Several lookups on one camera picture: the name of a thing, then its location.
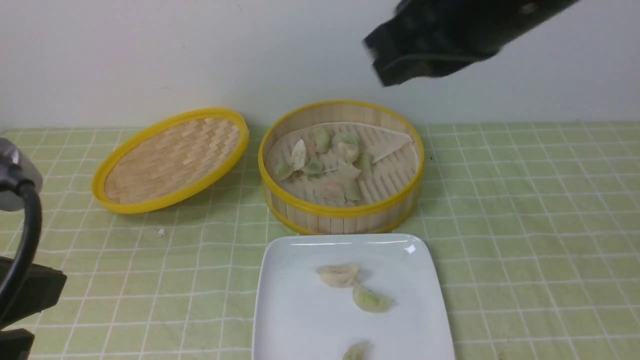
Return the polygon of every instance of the dumpling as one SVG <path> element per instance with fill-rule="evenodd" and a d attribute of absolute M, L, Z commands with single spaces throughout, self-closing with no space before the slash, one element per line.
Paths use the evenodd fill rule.
<path fill-rule="evenodd" d="M 276 167 L 276 179 L 283 181 L 293 174 L 293 168 L 289 163 L 280 163 Z"/>
<path fill-rule="evenodd" d="M 307 146 L 304 140 L 298 140 L 291 151 L 291 166 L 293 171 L 301 170 L 307 164 Z"/>
<path fill-rule="evenodd" d="M 339 143 L 349 143 L 351 145 L 358 145 L 358 135 L 352 133 L 337 133 L 331 140 L 333 146 L 338 146 Z"/>
<path fill-rule="evenodd" d="M 338 160 L 338 176 L 345 180 L 354 180 L 360 175 L 360 170 L 342 159 Z"/>
<path fill-rule="evenodd" d="M 360 187 L 355 180 L 345 179 L 344 182 L 344 198 L 348 201 L 360 201 L 362 194 L 360 193 Z"/>
<path fill-rule="evenodd" d="M 314 196 L 331 201 L 344 202 L 344 185 L 334 182 L 323 183 L 314 190 Z"/>
<path fill-rule="evenodd" d="M 307 147 L 307 156 L 313 156 L 316 153 L 316 141 L 314 139 L 307 140 L 305 146 Z"/>
<path fill-rule="evenodd" d="M 360 265 L 327 265 L 317 270 L 320 279 L 332 288 L 348 288 L 353 285 Z"/>
<path fill-rule="evenodd" d="M 318 160 L 317 157 L 314 156 L 313 158 L 311 158 L 311 160 L 309 160 L 305 167 L 302 168 L 302 172 L 306 176 L 316 176 L 322 174 L 322 169 L 322 163 L 320 162 L 320 160 Z"/>
<path fill-rule="evenodd" d="M 360 148 L 352 143 L 338 143 L 338 152 L 348 162 L 356 161 L 360 155 Z"/>
<path fill-rule="evenodd" d="M 351 345 L 349 350 L 342 356 L 342 360 L 364 360 L 364 355 L 366 355 L 368 348 L 369 343 L 366 341 Z"/>
<path fill-rule="evenodd" d="M 394 299 L 375 293 L 362 286 L 359 282 L 354 281 L 353 302 L 368 313 L 384 313 L 394 304 Z"/>
<path fill-rule="evenodd" d="M 324 154 L 331 147 L 331 135 L 324 126 L 315 127 L 313 130 L 314 141 L 316 142 L 316 151 Z"/>
<path fill-rule="evenodd" d="M 360 157 L 358 158 L 357 168 L 362 172 L 363 177 L 369 177 L 371 175 L 371 163 L 373 159 L 371 158 L 371 154 L 368 151 L 363 151 L 360 153 Z"/>

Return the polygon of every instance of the white plate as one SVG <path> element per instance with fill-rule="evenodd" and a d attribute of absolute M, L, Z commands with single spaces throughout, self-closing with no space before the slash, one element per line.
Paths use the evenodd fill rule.
<path fill-rule="evenodd" d="M 383 314 L 360 310 L 351 288 L 325 285 L 324 265 L 358 263 L 362 284 L 392 297 Z M 429 249 L 406 234 L 290 236 L 264 254 L 253 326 L 253 360 L 341 360 L 369 341 L 367 360 L 454 360 Z"/>

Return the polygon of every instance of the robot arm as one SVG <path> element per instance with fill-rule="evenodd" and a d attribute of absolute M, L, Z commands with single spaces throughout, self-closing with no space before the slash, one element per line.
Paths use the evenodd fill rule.
<path fill-rule="evenodd" d="M 450 75 L 579 0 L 402 0 L 364 40 L 383 86 Z"/>

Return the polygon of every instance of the bamboo steamer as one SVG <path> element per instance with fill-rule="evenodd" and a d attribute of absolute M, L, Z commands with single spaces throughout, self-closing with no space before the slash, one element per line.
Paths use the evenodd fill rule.
<path fill-rule="evenodd" d="M 308 140 L 314 126 L 324 126 L 332 134 L 342 130 L 355 132 L 373 151 L 389 143 L 394 145 L 397 141 L 393 139 L 404 137 L 407 141 L 397 143 L 395 151 L 373 164 L 371 176 L 358 181 L 361 201 L 341 204 L 314 195 L 310 189 L 318 179 L 301 177 L 283 182 L 273 176 L 275 164 L 286 156 L 295 141 Z M 385 108 L 358 101 L 319 102 L 291 112 L 264 135 L 258 152 L 267 205 L 279 221 L 300 234 L 393 230 L 410 216 L 417 204 L 424 158 L 422 140 L 408 121 Z"/>
<path fill-rule="evenodd" d="M 215 183 L 240 160 L 248 142 L 244 119 L 232 110 L 170 117 L 109 155 L 93 177 L 93 196 L 114 213 L 165 208 Z"/>

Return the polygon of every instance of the green dumpling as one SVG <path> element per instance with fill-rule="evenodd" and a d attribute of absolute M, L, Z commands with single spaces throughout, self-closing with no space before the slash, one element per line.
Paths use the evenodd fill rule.
<path fill-rule="evenodd" d="M 362 172 L 363 177 L 369 177 L 371 175 L 371 163 L 373 159 L 369 152 L 364 151 L 360 153 L 356 167 Z"/>
<path fill-rule="evenodd" d="M 337 133 L 333 136 L 331 143 L 333 146 L 338 146 L 339 143 L 358 146 L 358 135 L 352 133 Z"/>
<path fill-rule="evenodd" d="M 302 168 L 302 172 L 306 176 L 316 176 L 322 174 L 323 166 L 318 158 L 313 157 L 309 162 Z"/>
<path fill-rule="evenodd" d="M 338 143 L 338 152 L 348 163 L 353 163 L 360 156 L 360 148 L 350 143 Z"/>
<path fill-rule="evenodd" d="M 355 281 L 353 283 L 353 302 L 368 313 L 384 313 L 394 304 L 394 299 L 375 293 Z"/>
<path fill-rule="evenodd" d="M 324 154 L 331 147 L 331 135 L 324 126 L 315 127 L 313 130 L 314 140 L 316 141 L 316 151 Z"/>
<path fill-rule="evenodd" d="M 348 201 L 360 201 L 362 194 L 360 193 L 360 187 L 352 179 L 345 179 L 342 183 L 344 185 L 344 198 Z"/>
<path fill-rule="evenodd" d="M 368 348 L 369 344 L 366 342 L 351 345 L 349 350 L 344 353 L 342 360 L 364 360 L 364 355 Z"/>
<path fill-rule="evenodd" d="M 276 179 L 279 181 L 283 181 L 289 178 L 293 174 L 293 167 L 289 163 L 280 163 L 276 167 Z"/>

